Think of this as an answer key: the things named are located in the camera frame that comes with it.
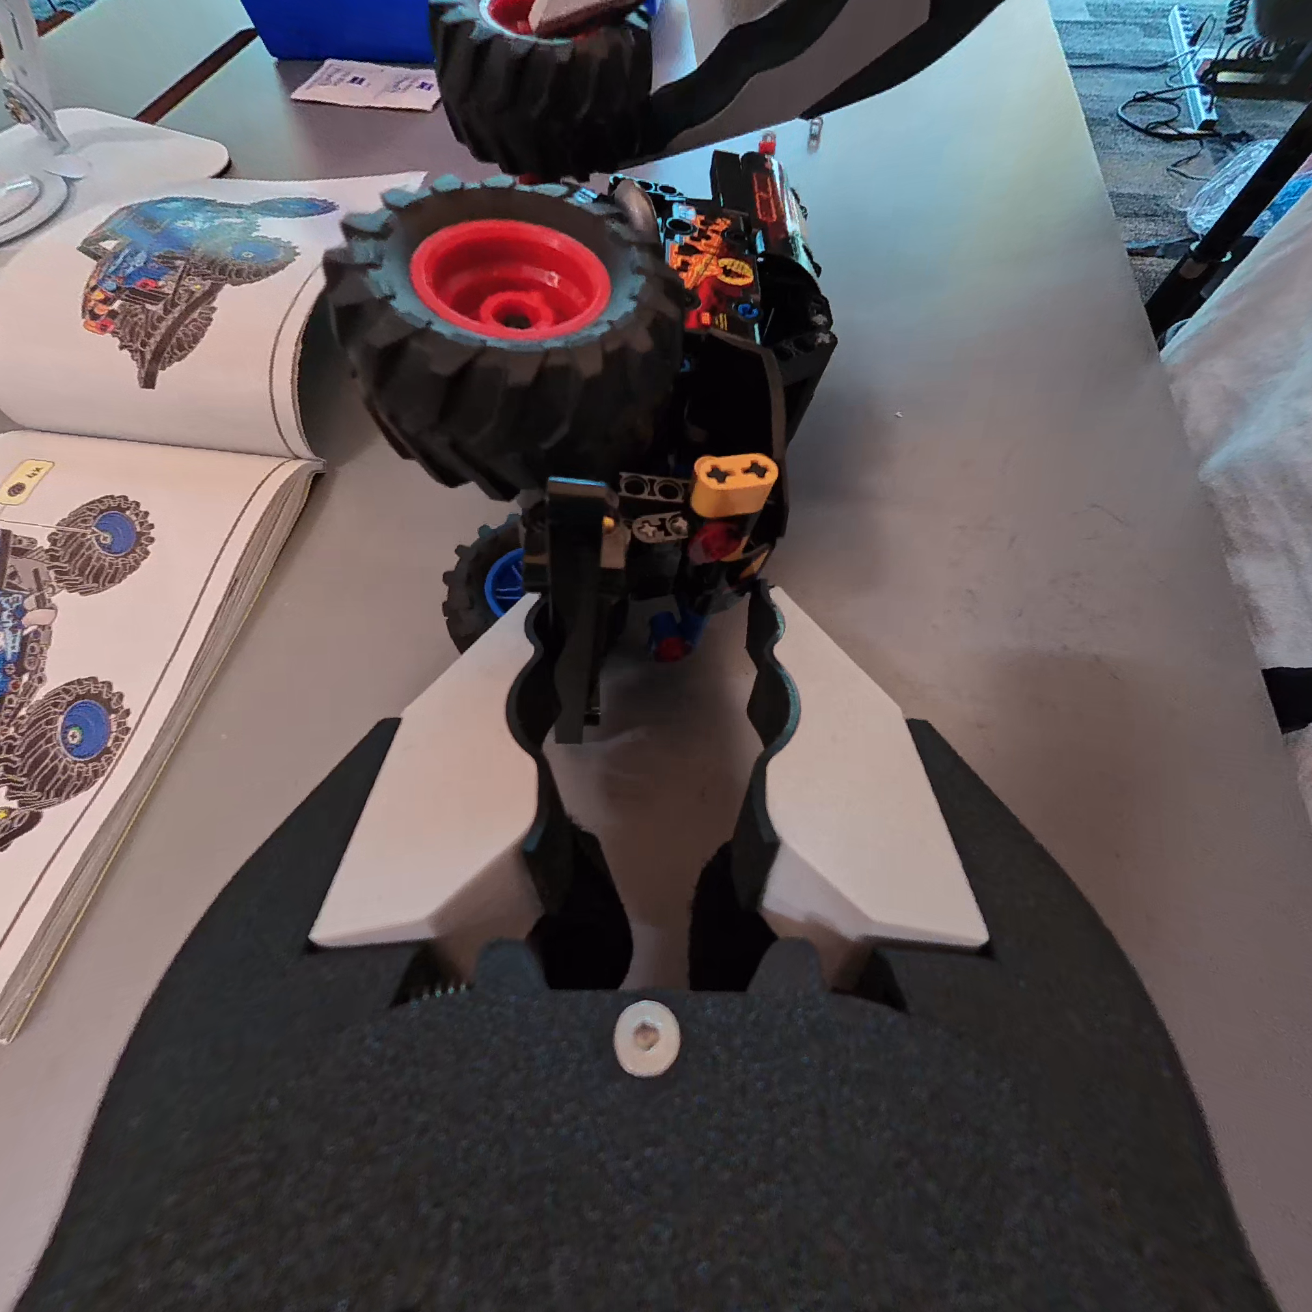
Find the white cloth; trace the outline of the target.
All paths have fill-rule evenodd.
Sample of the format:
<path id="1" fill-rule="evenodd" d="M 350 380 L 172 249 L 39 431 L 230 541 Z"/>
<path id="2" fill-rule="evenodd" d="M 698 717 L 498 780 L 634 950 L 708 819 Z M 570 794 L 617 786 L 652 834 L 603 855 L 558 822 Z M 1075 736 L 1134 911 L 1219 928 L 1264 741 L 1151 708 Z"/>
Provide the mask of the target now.
<path id="1" fill-rule="evenodd" d="M 1276 724 L 1311 803 L 1311 202 L 1161 352 Z"/>

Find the small white paper card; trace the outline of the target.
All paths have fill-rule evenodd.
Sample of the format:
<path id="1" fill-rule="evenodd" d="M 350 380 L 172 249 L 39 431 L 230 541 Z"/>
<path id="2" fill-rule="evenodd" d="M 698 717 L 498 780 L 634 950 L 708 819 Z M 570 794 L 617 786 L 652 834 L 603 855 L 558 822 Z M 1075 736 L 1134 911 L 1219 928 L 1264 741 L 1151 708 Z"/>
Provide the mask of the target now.
<path id="1" fill-rule="evenodd" d="M 439 105 L 439 89 L 430 69 L 325 60 L 289 99 L 306 105 L 428 113 Z"/>

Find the clear plastic bag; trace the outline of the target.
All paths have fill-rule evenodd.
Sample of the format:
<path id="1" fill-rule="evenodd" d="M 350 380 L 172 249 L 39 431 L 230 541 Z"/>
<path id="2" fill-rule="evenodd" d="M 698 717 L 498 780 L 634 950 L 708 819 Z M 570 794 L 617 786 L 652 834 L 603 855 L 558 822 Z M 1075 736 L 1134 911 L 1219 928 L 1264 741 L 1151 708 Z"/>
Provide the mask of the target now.
<path id="1" fill-rule="evenodd" d="M 1253 180 L 1258 169 L 1267 161 L 1278 141 L 1273 138 L 1247 143 L 1239 152 L 1231 153 L 1194 194 L 1186 208 L 1189 228 L 1204 236 L 1222 214 L 1239 197 L 1242 189 Z M 1306 158 L 1287 180 L 1261 214 L 1254 217 L 1245 235 L 1261 239 L 1272 232 L 1311 188 L 1311 158 Z"/>

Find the black tripod leg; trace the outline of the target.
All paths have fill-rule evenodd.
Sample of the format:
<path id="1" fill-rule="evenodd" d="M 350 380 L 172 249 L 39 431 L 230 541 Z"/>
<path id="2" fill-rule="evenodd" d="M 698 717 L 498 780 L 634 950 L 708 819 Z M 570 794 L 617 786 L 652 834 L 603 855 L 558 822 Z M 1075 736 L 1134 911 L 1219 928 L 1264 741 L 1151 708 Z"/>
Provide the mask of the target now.
<path id="1" fill-rule="evenodd" d="M 1165 344 L 1170 330 L 1197 314 L 1209 291 L 1256 249 L 1259 239 L 1247 236 L 1245 230 L 1306 158 L 1309 124 L 1300 121 L 1278 141 L 1272 155 L 1214 227 L 1183 249 L 1172 272 L 1144 307 L 1159 346 Z"/>

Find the lego instruction booklet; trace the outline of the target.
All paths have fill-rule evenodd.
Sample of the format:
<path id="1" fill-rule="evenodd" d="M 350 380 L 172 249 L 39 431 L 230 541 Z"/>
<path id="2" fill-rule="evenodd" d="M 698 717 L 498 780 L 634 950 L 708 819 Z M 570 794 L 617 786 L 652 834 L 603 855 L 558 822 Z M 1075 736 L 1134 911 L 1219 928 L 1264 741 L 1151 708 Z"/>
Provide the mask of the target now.
<path id="1" fill-rule="evenodd" d="M 324 253 L 422 180 L 203 180 L 92 207 L 3 266 L 3 1044 L 324 469 L 300 389 Z"/>

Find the white power strip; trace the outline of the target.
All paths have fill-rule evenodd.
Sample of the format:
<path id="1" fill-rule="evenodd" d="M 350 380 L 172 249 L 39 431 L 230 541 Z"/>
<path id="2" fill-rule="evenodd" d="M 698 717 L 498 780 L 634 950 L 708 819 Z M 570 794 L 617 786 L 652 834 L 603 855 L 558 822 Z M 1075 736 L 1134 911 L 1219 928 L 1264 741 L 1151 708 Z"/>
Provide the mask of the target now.
<path id="1" fill-rule="evenodd" d="M 1204 138 L 1217 128 L 1215 96 L 1208 91 L 1203 75 L 1225 36 L 1215 14 L 1195 14 L 1184 4 L 1173 4 L 1169 11 L 1172 43 L 1170 91 L 1178 96 L 1184 132 Z"/>

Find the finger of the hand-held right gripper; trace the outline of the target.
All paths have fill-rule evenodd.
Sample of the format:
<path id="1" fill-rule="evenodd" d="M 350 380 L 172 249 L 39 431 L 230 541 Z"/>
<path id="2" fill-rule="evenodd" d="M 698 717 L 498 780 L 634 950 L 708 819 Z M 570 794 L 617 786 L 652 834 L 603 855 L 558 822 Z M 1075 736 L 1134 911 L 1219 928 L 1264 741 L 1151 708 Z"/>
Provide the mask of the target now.
<path id="1" fill-rule="evenodd" d="M 647 94 L 623 168 L 811 121 L 931 69 L 998 2 L 687 4 L 694 63 Z"/>
<path id="2" fill-rule="evenodd" d="M 637 2 L 513 2 L 509 32 L 534 39 L 573 39 L 598 24 L 617 22 Z"/>

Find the black lego wheel red hub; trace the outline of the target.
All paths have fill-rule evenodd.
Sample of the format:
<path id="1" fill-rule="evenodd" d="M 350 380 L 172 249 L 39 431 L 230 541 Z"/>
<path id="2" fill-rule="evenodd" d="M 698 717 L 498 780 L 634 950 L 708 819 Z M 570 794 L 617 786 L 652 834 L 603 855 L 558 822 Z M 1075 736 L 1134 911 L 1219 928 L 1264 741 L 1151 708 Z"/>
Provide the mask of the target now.
<path id="1" fill-rule="evenodd" d="M 641 5 L 538 36 L 531 4 L 430 4 L 439 103 L 470 155 L 509 175 L 611 174 L 637 161 L 652 94 Z"/>

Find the clear plastic stand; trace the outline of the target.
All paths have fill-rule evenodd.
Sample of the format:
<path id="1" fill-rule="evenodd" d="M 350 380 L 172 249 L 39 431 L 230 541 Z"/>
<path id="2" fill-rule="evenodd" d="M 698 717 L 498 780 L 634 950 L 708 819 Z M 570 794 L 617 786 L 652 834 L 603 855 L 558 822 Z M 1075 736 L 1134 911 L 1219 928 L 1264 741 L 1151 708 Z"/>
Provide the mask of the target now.
<path id="1" fill-rule="evenodd" d="M 58 124 L 30 4 L 2 8 L 3 111 L 14 124 L 3 130 L 2 158 L 2 242 L 8 244 L 55 219 L 89 164 Z"/>

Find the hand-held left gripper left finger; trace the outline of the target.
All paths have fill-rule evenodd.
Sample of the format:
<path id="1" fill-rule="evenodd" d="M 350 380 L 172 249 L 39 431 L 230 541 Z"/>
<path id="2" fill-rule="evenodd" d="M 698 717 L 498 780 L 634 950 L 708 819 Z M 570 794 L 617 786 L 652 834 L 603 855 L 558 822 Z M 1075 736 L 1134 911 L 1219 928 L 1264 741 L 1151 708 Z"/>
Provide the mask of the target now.
<path id="1" fill-rule="evenodd" d="M 520 850 L 538 772 L 506 711 L 533 655 L 530 614 L 523 597 L 405 708 L 309 931 L 316 947 L 530 936 L 545 911 Z"/>

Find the blue box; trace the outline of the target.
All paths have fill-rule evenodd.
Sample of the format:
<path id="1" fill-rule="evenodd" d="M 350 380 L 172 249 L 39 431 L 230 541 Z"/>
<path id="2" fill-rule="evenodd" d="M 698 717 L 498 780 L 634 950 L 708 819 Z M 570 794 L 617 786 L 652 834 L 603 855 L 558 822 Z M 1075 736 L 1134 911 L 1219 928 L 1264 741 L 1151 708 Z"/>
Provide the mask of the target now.
<path id="1" fill-rule="evenodd" d="M 278 61 L 433 64 L 427 2 L 241 2 Z"/>

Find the black lego monster truck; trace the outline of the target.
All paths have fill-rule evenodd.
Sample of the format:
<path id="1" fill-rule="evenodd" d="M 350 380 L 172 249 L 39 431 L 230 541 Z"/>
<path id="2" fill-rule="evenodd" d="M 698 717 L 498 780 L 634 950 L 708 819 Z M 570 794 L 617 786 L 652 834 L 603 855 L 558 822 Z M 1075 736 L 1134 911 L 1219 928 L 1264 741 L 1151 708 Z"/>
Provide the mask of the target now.
<path id="1" fill-rule="evenodd" d="M 791 517 L 787 450 L 837 347 L 808 211 L 770 153 L 711 196 L 452 177 L 342 225 L 325 302 L 366 410 L 438 483 L 517 505 L 458 552 L 467 650 L 544 597 L 553 733 L 600 724 L 634 602 L 655 660 L 755 591 Z"/>

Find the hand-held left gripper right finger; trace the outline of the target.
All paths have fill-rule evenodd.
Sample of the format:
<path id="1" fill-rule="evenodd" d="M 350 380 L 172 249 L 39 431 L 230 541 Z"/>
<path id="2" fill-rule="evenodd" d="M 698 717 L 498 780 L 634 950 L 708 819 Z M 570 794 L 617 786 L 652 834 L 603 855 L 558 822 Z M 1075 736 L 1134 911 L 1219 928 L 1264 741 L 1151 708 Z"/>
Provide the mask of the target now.
<path id="1" fill-rule="evenodd" d="M 909 724 L 783 589 L 748 603 L 759 739 L 731 839 L 739 903 L 819 950 L 990 936 Z"/>

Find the white flat base plate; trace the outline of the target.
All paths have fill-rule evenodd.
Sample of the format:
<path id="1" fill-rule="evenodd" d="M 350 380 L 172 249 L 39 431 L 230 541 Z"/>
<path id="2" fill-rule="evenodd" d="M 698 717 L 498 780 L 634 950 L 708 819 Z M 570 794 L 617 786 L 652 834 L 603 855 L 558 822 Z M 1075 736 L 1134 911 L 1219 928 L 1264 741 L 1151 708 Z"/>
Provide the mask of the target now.
<path id="1" fill-rule="evenodd" d="M 220 143 L 163 125 L 91 108 L 55 118 L 67 150 L 36 125 L 3 130 L 3 246 L 97 203 L 216 178 L 231 166 Z"/>

